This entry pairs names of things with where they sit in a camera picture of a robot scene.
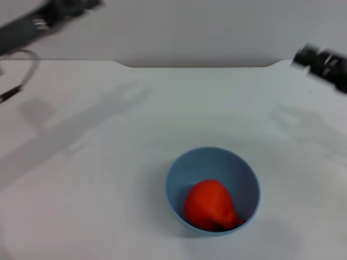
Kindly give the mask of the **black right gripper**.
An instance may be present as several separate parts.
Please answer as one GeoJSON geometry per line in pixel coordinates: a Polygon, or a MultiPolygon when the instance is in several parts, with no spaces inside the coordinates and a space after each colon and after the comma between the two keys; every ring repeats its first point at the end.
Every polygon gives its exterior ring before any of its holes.
{"type": "Polygon", "coordinates": [[[346,94],[346,55],[332,50],[321,51],[307,44],[296,52],[292,63],[308,68],[312,74],[323,75],[339,92],[346,94]]]}

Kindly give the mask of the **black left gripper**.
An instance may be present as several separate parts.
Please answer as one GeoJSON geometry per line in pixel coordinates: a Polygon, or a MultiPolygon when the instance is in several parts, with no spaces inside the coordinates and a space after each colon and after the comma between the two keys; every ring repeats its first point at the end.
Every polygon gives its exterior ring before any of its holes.
{"type": "Polygon", "coordinates": [[[52,0],[1,27],[1,55],[9,54],[44,35],[52,26],[102,5],[101,0],[52,0]]]}

